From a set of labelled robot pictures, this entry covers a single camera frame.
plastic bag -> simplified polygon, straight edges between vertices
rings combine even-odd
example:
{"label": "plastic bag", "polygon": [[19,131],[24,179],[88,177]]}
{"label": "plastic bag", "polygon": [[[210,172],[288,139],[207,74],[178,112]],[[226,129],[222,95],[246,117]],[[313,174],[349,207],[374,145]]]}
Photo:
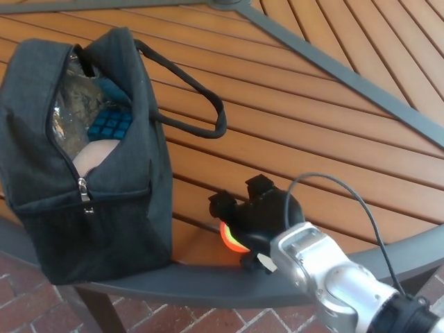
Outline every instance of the plastic bag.
{"label": "plastic bag", "polygon": [[94,68],[87,77],[76,55],[71,57],[53,107],[55,140],[73,160],[90,142],[88,130],[103,110],[130,112],[130,99]]}

bag handle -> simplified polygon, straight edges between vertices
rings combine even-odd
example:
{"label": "bag handle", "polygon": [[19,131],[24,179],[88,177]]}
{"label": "bag handle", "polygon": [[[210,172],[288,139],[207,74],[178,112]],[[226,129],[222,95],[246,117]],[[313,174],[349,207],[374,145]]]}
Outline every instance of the bag handle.
{"label": "bag handle", "polygon": [[135,45],[137,50],[142,52],[145,57],[167,68],[173,74],[178,76],[181,80],[191,85],[199,94],[202,94],[208,101],[210,101],[217,112],[217,120],[214,126],[214,130],[207,130],[204,128],[199,128],[197,126],[189,125],[187,123],[183,123],[181,121],[169,118],[158,111],[152,114],[152,118],[154,118],[154,120],[156,121],[164,123],[165,125],[174,126],[198,137],[204,137],[207,139],[217,139],[219,137],[222,137],[227,131],[227,117],[225,115],[225,109],[223,107],[222,100],[214,92],[202,86],[190,75],[185,73],[181,68],[154,51],[151,47],[143,43],[141,40],[135,40]]}

black cable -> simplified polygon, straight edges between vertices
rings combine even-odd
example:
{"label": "black cable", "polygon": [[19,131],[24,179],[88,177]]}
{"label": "black cable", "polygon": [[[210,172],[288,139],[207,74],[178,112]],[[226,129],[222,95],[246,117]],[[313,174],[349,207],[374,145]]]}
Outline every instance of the black cable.
{"label": "black cable", "polygon": [[370,219],[370,222],[372,223],[373,230],[375,231],[376,240],[378,242],[379,247],[381,248],[382,255],[384,256],[384,259],[386,260],[388,271],[390,272],[391,278],[393,280],[393,284],[395,285],[395,288],[403,295],[405,296],[404,289],[402,288],[398,278],[396,277],[395,272],[393,271],[393,267],[391,266],[389,256],[387,255],[386,246],[384,245],[384,242],[381,239],[381,235],[379,233],[379,229],[377,227],[375,218],[372,215],[372,212],[368,208],[367,204],[364,202],[364,200],[361,198],[361,196],[351,187],[349,187],[344,182],[340,181],[338,178],[335,178],[333,176],[327,175],[325,173],[318,173],[318,172],[307,172],[303,173],[302,175],[298,176],[293,182],[291,182],[290,187],[288,189],[287,195],[285,196],[285,204],[284,204],[284,221],[285,221],[285,227],[286,229],[290,228],[290,222],[289,222],[289,203],[290,203],[290,197],[291,192],[293,191],[293,188],[298,184],[302,179],[309,178],[309,177],[322,177],[327,178],[332,181],[334,181],[336,184],[341,185],[343,188],[347,189],[352,196],[361,204],[361,206],[364,208],[364,210],[367,213],[368,218]]}

black mount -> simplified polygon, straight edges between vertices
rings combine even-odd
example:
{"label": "black mount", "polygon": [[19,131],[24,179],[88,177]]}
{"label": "black mount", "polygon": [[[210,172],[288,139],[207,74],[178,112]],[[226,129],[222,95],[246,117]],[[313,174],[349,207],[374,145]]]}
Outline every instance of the black mount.
{"label": "black mount", "polygon": [[[287,191],[278,189],[266,176],[258,175],[246,181],[248,200],[237,204],[227,191],[210,197],[210,214],[229,227],[231,235],[250,252],[241,259],[243,267],[261,268],[257,255],[270,257],[271,241],[284,232],[284,202]],[[289,226],[305,221],[299,202],[290,197]]]}

brick floor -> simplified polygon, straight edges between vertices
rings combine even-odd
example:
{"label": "brick floor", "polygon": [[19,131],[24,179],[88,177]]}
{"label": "brick floor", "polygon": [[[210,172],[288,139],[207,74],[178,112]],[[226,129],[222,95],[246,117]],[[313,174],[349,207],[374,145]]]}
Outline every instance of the brick floor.
{"label": "brick floor", "polygon": [[[444,268],[420,292],[444,316]],[[110,296],[129,333],[328,333],[313,307],[194,309]],[[0,333],[91,333],[41,273],[0,255]]]}

